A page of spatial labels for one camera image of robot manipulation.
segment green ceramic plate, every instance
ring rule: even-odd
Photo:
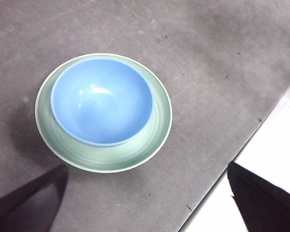
[[[70,65],[92,57],[113,59],[129,65],[146,79],[152,90],[153,115],[145,127],[125,144],[113,147],[84,144],[68,135],[53,116],[50,94],[54,82]],[[62,160],[91,172],[115,173],[141,165],[160,150],[171,129],[172,108],[165,87],[144,65],[127,57],[96,53],[68,60],[50,73],[39,90],[35,103],[35,118],[43,140]]]

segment bowl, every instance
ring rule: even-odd
[[[106,58],[71,65],[51,92],[57,123],[75,139],[97,146],[130,140],[148,122],[152,106],[146,80],[132,67]]]
[[[139,133],[124,144],[93,146],[83,143],[63,130],[52,113],[50,96],[58,77],[73,64],[92,58],[112,59],[132,67],[151,89],[154,99],[151,118]],[[162,148],[171,129],[172,107],[162,82],[144,65],[115,54],[87,54],[66,61],[48,75],[38,92],[35,118],[41,137],[59,158],[86,171],[116,173],[145,163]]]

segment plate rim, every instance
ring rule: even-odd
[[[38,119],[38,103],[39,103],[39,99],[40,99],[40,96],[41,96],[41,93],[46,85],[46,83],[48,82],[48,80],[50,79],[50,77],[55,73],[57,72],[60,68],[62,68],[63,66],[67,65],[68,63],[70,62],[73,62],[75,60],[78,60],[80,58],[86,58],[86,57],[90,57],[90,56],[112,56],[112,57],[118,57],[118,58],[123,58],[123,59],[127,59],[131,62],[134,62],[135,64],[143,67],[145,70],[147,70],[153,77],[155,77],[155,79],[158,81],[158,83],[160,84],[160,86],[162,87],[166,97],[167,97],[167,100],[168,100],[168,104],[169,104],[169,107],[170,107],[170,121],[169,121],[169,127],[167,129],[167,132],[162,140],[162,142],[160,143],[160,145],[157,147],[157,149],[151,154],[149,155],[146,159],[138,162],[137,164],[134,164],[132,166],[129,166],[129,167],[126,167],[126,168],[121,168],[121,169],[115,169],[115,170],[97,170],[97,169],[91,169],[91,168],[87,168],[87,167],[83,167],[81,165],[78,165],[68,159],[66,159],[65,157],[63,157],[59,152],[57,152],[47,141],[47,139],[44,137],[43,135],[43,131],[42,131],[42,128],[41,128],[41,125],[39,123],[39,119]],[[63,161],[67,162],[68,164],[76,167],[76,168],[79,168],[79,169],[82,169],[82,170],[85,170],[85,171],[89,171],[89,172],[95,172],[95,173],[118,173],[118,172],[123,172],[123,171],[127,171],[127,170],[130,170],[130,169],[133,169],[133,168],[136,168],[140,165],[142,165],[143,163],[147,162],[149,159],[151,159],[155,154],[157,154],[157,152],[162,148],[162,146],[164,145],[166,139],[168,138],[169,136],[169,133],[170,133],[170,130],[171,130],[171,126],[172,126],[172,121],[173,121],[173,111],[172,111],[172,104],[171,104],[171,99],[170,99],[170,96],[165,88],[165,86],[163,85],[163,83],[159,80],[159,78],[152,72],[150,71],[149,68],[147,68],[145,65],[131,59],[131,58],[128,58],[128,57],[125,57],[125,56],[122,56],[122,55],[117,55],[117,54],[112,54],[112,53],[89,53],[89,54],[84,54],[84,55],[80,55],[80,56],[77,56],[77,57],[74,57],[62,64],[60,64],[58,67],[56,67],[47,77],[46,79],[43,81],[39,91],[38,91],[38,95],[37,95],[37,98],[36,98],[36,101],[35,101],[35,109],[34,109],[34,114],[35,114],[35,121],[36,121],[36,124],[37,124],[37,127],[38,127],[38,131],[39,131],[39,134],[41,135],[42,139],[44,140],[45,144],[48,146],[48,148],[56,155],[58,156],[60,159],[62,159]]]

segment blue bowl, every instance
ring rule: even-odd
[[[96,58],[80,61],[58,77],[51,92],[51,109],[57,123],[75,139],[115,146],[145,126],[153,97],[133,68]]]

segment dark stain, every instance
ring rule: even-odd
[[[190,210],[190,212],[192,212],[192,209],[188,205],[186,205],[186,207]]]

